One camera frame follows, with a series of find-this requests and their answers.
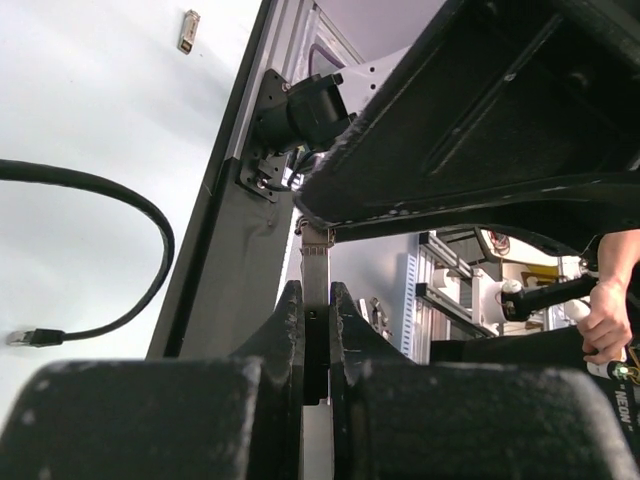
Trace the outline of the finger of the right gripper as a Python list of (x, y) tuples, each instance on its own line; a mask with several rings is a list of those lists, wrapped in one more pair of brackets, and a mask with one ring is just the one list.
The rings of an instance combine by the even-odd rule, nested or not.
[(639, 21), (624, 1), (448, 1), (295, 194), (362, 235), (639, 221)]

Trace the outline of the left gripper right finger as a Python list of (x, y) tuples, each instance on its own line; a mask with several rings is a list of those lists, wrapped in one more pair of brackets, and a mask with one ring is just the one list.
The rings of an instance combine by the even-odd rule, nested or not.
[(585, 373), (419, 365), (330, 288), (337, 479), (635, 479), (630, 440)]

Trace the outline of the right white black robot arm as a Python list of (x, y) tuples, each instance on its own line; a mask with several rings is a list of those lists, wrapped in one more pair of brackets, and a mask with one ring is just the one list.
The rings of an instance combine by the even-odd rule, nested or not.
[(256, 109), (265, 161), (319, 153), (294, 196), (356, 236), (454, 225), (596, 233), (639, 223), (639, 8), (625, 1), (447, 1), (357, 106), (345, 72)]

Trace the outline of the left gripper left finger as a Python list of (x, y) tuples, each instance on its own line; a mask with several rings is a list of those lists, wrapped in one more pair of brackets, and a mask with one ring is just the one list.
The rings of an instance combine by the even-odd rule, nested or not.
[(222, 359), (57, 362), (1, 435), (5, 479), (297, 479), (304, 308), (297, 281)]

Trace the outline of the silver transceiver plug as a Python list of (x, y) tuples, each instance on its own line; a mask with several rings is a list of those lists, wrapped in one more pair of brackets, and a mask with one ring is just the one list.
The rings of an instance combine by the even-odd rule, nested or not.
[(332, 477), (329, 396), (329, 249), (331, 233), (300, 217), (301, 281), (305, 313), (303, 463), (305, 479)]

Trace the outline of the operator bare hand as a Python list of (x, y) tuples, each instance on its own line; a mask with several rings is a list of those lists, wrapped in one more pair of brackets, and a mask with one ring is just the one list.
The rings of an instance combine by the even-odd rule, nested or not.
[(618, 361), (632, 339), (626, 287), (617, 280), (600, 281), (591, 291), (590, 302), (590, 313), (578, 323), (584, 360), (597, 365)]

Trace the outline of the operator forearm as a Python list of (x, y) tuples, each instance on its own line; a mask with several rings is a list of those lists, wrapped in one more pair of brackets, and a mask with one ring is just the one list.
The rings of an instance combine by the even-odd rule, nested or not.
[(625, 293), (639, 263), (639, 230), (604, 235), (599, 242), (597, 263), (600, 282)]

